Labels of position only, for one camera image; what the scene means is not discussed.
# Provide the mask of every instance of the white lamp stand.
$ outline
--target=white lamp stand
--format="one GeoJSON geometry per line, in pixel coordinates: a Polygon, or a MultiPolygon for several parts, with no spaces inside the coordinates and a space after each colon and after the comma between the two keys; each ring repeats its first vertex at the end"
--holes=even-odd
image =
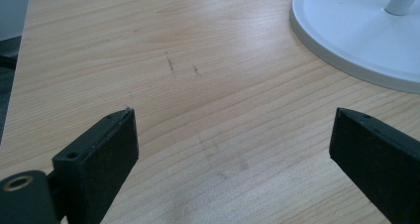
{"type": "Polygon", "coordinates": [[[293,0],[302,43],[360,79],[420,93],[420,0],[293,0]]]}

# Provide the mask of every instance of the dark mark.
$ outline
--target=dark mark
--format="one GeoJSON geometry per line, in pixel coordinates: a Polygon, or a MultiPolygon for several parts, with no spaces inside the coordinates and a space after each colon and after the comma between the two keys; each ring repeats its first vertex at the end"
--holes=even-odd
{"type": "Polygon", "coordinates": [[[193,68],[194,68],[195,74],[201,77],[201,74],[198,72],[198,68],[195,65],[193,66],[193,68]]]}
{"type": "Polygon", "coordinates": [[[175,72],[173,71],[173,61],[170,59],[169,54],[167,52],[164,53],[166,55],[166,60],[169,63],[170,71],[172,72],[172,76],[175,77],[175,72]]]}

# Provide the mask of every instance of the black plastic part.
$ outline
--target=black plastic part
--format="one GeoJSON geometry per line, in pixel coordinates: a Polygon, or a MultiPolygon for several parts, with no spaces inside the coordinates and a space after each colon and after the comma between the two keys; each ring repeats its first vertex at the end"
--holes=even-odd
{"type": "Polygon", "coordinates": [[[133,109],[108,115],[59,152],[52,163],[68,222],[100,223],[138,157],[133,109]]]}
{"type": "Polygon", "coordinates": [[[420,142],[338,108],[330,155],[392,223],[420,223],[420,142]]]}
{"type": "Polygon", "coordinates": [[[0,182],[0,223],[56,224],[46,174],[25,171],[0,182]]]}

